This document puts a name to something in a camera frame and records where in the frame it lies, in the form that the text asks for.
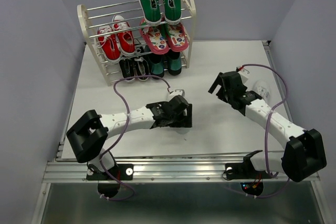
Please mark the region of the white fashion sneaker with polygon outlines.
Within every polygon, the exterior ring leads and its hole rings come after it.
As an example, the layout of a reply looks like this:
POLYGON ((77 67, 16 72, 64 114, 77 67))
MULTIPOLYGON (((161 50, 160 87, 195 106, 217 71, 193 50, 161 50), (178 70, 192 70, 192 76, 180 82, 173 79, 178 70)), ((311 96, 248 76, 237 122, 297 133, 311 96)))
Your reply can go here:
POLYGON ((270 87, 263 80, 258 80, 253 86, 253 91, 260 95, 266 102, 270 101, 270 87))

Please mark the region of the black canvas sneaker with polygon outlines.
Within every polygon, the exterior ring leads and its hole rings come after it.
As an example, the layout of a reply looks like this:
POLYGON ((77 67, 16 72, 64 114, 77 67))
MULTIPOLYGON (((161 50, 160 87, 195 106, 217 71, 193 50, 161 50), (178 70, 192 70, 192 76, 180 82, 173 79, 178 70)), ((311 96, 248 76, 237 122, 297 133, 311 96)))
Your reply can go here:
POLYGON ((132 82, 135 80, 135 73, 133 69, 133 62, 131 59, 123 59, 119 61, 119 67, 123 78, 126 82, 132 82))
POLYGON ((147 81, 149 78, 149 64, 144 56, 137 56, 133 58, 136 75, 139 76, 140 81, 147 81))

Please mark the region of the red canvas sneaker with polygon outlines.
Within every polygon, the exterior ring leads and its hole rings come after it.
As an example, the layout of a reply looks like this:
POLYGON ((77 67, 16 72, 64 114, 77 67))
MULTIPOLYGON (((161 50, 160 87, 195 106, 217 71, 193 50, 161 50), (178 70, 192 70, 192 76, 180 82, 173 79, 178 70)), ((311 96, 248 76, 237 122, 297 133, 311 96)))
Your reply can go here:
POLYGON ((117 31, 117 38, 120 43, 120 49, 126 57, 135 54, 135 43, 131 26, 121 15, 114 15, 112 19, 112 30, 117 31))
POLYGON ((103 50, 108 61, 117 63, 121 58, 120 50, 115 34, 108 34, 111 32, 113 29, 110 25, 98 27, 97 34, 101 36, 98 37, 97 47, 103 50))

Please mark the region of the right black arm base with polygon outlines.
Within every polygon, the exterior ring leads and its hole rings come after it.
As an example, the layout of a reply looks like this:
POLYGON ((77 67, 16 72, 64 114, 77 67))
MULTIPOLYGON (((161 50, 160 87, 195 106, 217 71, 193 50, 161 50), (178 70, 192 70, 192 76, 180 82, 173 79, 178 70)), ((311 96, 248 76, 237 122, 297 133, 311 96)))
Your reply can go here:
POLYGON ((251 158, 256 157, 262 150, 253 151, 243 157, 241 163, 227 163, 222 173, 222 178, 226 181, 237 179, 253 179, 253 182, 242 182, 240 186, 247 196, 259 197, 264 189, 263 179, 271 179, 265 170, 255 170, 251 158))

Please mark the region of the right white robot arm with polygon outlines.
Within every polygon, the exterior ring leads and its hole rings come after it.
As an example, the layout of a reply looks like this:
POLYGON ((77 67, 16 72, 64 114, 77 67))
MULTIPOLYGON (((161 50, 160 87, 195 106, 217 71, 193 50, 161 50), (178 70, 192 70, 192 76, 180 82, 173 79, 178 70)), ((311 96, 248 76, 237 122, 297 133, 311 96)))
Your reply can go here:
POLYGON ((301 182, 327 165, 322 135, 315 129, 306 130, 275 112, 266 101, 243 84, 237 71, 222 73, 209 89, 234 110, 260 125, 283 147, 282 153, 256 150, 244 156, 241 163, 228 163, 223 172, 226 180, 269 179, 268 171, 283 173, 294 182, 301 182))

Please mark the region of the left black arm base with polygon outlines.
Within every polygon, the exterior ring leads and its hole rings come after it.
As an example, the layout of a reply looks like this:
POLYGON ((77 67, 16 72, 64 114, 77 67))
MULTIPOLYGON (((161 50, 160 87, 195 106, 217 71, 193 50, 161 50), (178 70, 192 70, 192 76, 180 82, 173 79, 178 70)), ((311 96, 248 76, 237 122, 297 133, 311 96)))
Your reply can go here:
POLYGON ((132 181, 133 164, 119 164, 110 168, 108 172, 98 170, 93 164, 87 164, 86 180, 98 182, 99 197, 107 201, 124 201, 135 195, 133 187, 125 183, 132 181))

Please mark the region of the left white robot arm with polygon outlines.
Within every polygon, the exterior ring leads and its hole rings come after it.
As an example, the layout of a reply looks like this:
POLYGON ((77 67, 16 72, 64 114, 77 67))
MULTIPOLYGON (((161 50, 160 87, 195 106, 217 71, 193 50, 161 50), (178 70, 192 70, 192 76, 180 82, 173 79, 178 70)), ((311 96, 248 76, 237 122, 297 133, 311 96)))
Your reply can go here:
POLYGON ((109 150, 103 148, 107 139, 135 130, 158 127, 191 128, 192 104, 180 94, 169 101, 150 103, 129 113, 98 114, 85 112, 67 131, 66 136, 78 163, 87 163, 104 178, 116 175, 117 164, 109 150))

